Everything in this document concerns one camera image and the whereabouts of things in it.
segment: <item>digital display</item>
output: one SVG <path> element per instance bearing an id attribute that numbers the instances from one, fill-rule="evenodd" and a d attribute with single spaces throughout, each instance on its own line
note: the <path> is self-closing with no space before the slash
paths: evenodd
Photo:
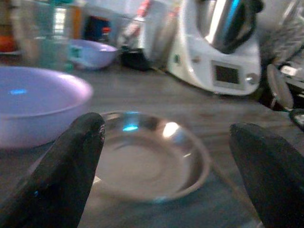
<path id="1" fill-rule="evenodd" d="M 237 69 L 215 65 L 215 71 L 217 81 L 240 84 Z"/>

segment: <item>kitchen counter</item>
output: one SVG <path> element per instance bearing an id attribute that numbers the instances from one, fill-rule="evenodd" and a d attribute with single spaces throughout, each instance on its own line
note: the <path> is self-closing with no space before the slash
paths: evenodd
<path id="1" fill-rule="evenodd" d="M 13 64 L 0 58 L 0 63 Z M 285 137 L 304 154 L 304 134 L 286 117 L 248 97 L 219 96 L 156 71 L 117 64 L 102 71 L 73 71 L 95 89 L 92 112 L 140 111 L 176 121 L 209 149 L 213 169 L 196 192 L 166 203 L 116 199 L 93 185 L 80 228 L 255 228 L 256 213 L 243 189 L 228 146 L 229 126 L 248 122 Z M 0 203 L 50 144 L 32 150 L 0 150 Z"/>

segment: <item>gray countertop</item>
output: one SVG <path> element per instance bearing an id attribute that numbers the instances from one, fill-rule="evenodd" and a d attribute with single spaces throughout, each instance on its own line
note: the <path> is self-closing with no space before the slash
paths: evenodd
<path id="1" fill-rule="evenodd" d="M 13 63 L 0 58 L 0 63 Z M 229 126 L 248 122 L 285 137 L 301 153 L 304 134 L 284 114 L 249 98 L 218 96 L 155 71 L 119 65 L 102 71 L 73 71 L 95 89 L 91 111 L 140 111 L 190 129 L 209 149 L 213 169 L 196 192 L 167 203 L 135 203 L 102 193 L 93 185 L 80 228 L 255 228 L 258 218 L 243 189 L 228 146 Z M 50 146 L 0 150 L 0 203 L 25 170 Z"/>

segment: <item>white appliance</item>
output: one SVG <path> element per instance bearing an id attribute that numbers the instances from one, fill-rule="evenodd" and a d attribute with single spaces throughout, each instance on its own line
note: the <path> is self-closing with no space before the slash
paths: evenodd
<path id="1" fill-rule="evenodd" d="M 182 0 L 168 71 L 183 81 L 217 94 L 248 95 L 254 92 L 261 74 L 256 34 L 233 54 L 223 54 L 201 35 L 197 7 L 197 1 Z"/>

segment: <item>lavender bowl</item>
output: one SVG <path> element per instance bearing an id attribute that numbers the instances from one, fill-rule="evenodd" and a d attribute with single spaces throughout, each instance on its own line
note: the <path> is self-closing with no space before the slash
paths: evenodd
<path id="1" fill-rule="evenodd" d="M 28 148 L 55 140 L 88 111 L 92 87 L 58 71 L 0 67 L 0 148 Z"/>
<path id="2" fill-rule="evenodd" d="M 107 44 L 83 39 L 70 41 L 70 61 L 82 68 L 97 70 L 110 65 L 116 57 L 117 48 Z"/>

